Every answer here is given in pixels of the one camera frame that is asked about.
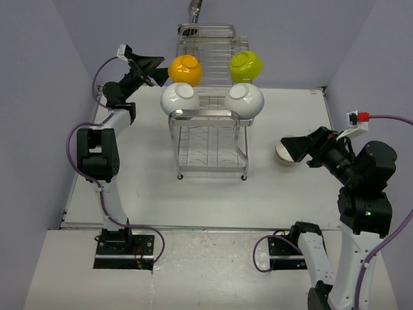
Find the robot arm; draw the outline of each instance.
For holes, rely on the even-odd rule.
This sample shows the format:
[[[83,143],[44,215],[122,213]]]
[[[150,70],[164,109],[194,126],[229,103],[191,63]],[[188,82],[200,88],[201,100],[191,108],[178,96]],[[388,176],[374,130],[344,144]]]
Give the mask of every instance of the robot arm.
[[[343,240],[337,274],[328,262],[317,225],[297,222],[287,236],[300,248],[310,273],[308,309],[354,310],[364,261],[390,230],[392,207],[382,190],[396,170],[397,154],[383,142],[370,141],[356,156],[348,146],[348,137],[338,139],[337,132],[325,127],[308,136],[283,138],[281,142],[294,161],[309,154],[310,167],[326,167],[343,184],[337,201]],[[368,309],[375,262],[376,258],[370,261],[361,285],[359,308],[363,310]]]

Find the orange bowl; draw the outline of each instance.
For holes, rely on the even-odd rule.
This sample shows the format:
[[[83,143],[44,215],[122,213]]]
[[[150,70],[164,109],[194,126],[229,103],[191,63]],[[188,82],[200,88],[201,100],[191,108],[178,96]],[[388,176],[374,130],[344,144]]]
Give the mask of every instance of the orange bowl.
[[[202,69],[194,56],[183,55],[171,62],[168,75],[174,83],[187,83],[195,87],[201,82]]]

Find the dish rack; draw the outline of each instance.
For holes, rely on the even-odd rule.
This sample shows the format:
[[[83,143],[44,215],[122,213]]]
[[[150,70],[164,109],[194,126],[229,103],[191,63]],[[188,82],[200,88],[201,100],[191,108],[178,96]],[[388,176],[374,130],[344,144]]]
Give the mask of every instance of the dish rack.
[[[246,37],[237,37],[230,24],[188,23],[178,28],[176,56],[192,55],[201,65],[202,80],[195,87],[199,110],[176,110],[169,116],[177,177],[182,172],[240,172],[247,179],[247,127],[224,108],[224,98],[233,85],[228,65],[234,55],[248,50]]]

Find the yellow bowl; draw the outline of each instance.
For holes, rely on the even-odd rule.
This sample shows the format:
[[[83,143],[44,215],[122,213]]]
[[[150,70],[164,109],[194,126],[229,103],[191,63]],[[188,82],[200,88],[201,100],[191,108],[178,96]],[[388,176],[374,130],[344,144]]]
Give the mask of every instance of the yellow bowl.
[[[183,55],[171,62],[168,75],[174,83],[187,83],[195,87],[201,82],[202,69],[194,56]]]
[[[236,54],[230,62],[229,71],[234,83],[248,83],[263,69],[263,62],[250,50]]]

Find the red connector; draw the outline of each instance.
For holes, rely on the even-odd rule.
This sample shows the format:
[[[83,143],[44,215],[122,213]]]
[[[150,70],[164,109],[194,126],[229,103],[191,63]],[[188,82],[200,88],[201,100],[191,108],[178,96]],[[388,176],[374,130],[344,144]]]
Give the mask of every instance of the red connector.
[[[368,121],[370,114],[368,112],[358,112],[357,114],[357,122],[359,121]]]

